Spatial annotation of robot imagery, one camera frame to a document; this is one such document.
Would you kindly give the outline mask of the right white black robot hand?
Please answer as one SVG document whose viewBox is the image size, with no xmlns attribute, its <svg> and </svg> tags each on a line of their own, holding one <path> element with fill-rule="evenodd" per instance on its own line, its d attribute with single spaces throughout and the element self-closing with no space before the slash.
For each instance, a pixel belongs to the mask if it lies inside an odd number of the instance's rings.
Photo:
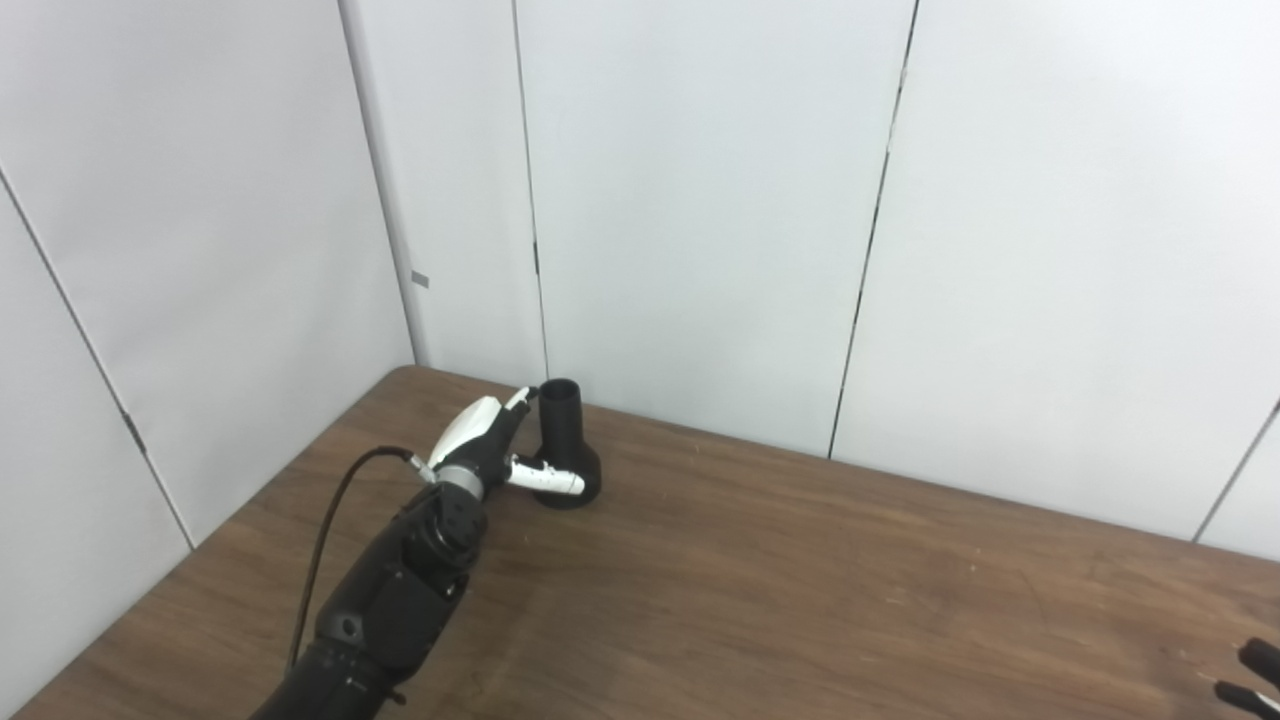
<svg viewBox="0 0 1280 720">
<path fill-rule="evenodd" d="M 1238 648 L 1236 659 L 1251 673 L 1279 691 L 1279 648 L 1261 638 L 1249 638 Z M 1215 697 L 1257 719 L 1279 719 L 1277 700 L 1253 688 L 1230 682 L 1215 682 Z"/>
</svg>

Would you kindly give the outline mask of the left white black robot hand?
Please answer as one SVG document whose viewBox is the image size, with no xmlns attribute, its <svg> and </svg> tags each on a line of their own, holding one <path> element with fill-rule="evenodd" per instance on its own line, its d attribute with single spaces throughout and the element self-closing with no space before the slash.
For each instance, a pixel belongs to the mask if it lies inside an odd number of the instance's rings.
<svg viewBox="0 0 1280 720">
<path fill-rule="evenodd" d="M 430 483 L 458 486 L 483 501 L 502 486 L 534 492 L 585 498 L 586 480 L 575 471 L 556 468 L 547 460 L 511 451 L 517 430 L 531 411 L 539 388 L 526 386 L 502 402 L 483 396 L 445 428 L 419 474 Z"/>
</svg>

